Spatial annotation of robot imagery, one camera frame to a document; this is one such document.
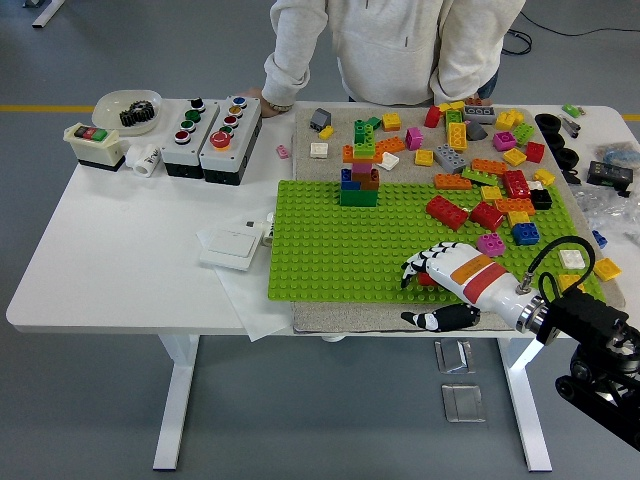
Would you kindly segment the person's right hand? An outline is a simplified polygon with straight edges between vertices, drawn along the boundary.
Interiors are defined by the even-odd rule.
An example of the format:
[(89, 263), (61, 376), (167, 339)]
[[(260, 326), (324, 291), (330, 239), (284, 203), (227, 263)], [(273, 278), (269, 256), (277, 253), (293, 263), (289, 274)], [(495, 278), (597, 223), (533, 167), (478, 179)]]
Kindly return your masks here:
[(280, 114), (287, 113), (292, 110), (292, 105), (276, 105), (267, 101), (259, 88), (251, 88), (241, 93), (242, 96), (257, 98), (261, 106), (261, 116), (263, 118), (271, 118)]

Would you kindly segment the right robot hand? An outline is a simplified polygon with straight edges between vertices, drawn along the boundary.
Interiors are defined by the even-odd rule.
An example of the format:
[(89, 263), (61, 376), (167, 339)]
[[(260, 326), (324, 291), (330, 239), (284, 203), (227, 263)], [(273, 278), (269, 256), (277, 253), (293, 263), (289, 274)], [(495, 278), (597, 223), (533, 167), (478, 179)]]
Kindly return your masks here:
[(538, 296), (535, 289), (518, 293), (519, 281), (512, 273), (466, 243), (441, 242), (412, 255), (402, 268), (402, 287), (415, 275), (426, 273), (464, 303), (497, 314), (519, 331), (524, 329), (526, 315), (534, 309)]

